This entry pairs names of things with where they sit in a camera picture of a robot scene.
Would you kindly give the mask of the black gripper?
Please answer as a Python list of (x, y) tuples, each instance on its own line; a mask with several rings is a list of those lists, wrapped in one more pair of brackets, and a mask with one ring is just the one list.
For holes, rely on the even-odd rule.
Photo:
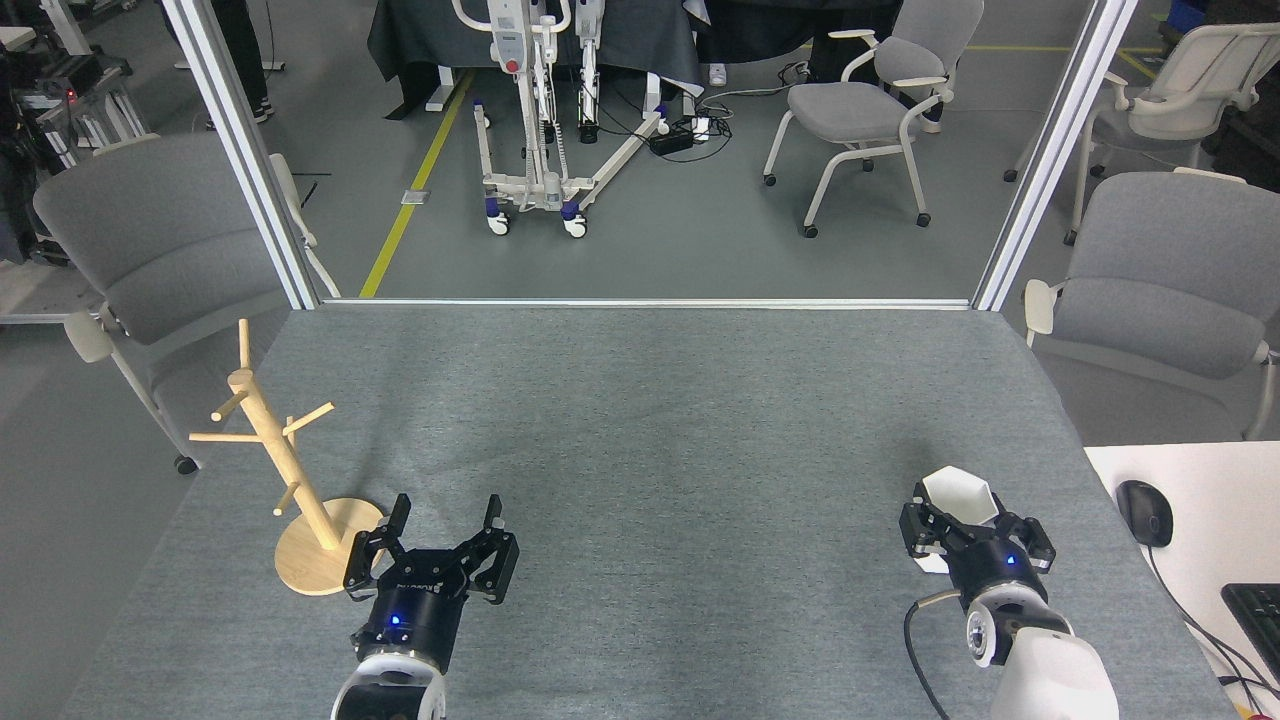
[(399, 493), (389, 515), (355, 536), (344, 591), (352, 600), (372, 596), (372, 569), (381, 551), (396, 560), (378, 579), (369, 620), (352, 635), (357, 657), (402, 653), (448, 673), (467, 592), (490, 605), (504, 602), (518, 561), (518, 542), (502, 518), (499, 495), (490, 495), (483, 529), (454, 552), (404, 552), (401, 534), (411, 510)]
[(968, 611), (983, 592), (1014, 583), (1046, 600), (1037, 573), (1048, 573), (1057, 556), (1047, 532), (1036, 518), (998, 515), (993, 537), (966, 542), (966, 529), (942, 510), (923, 483), (915, 483), (911, 500), (899, 518), (905, 550), (913, 559), (945, 555), (948, 575)]

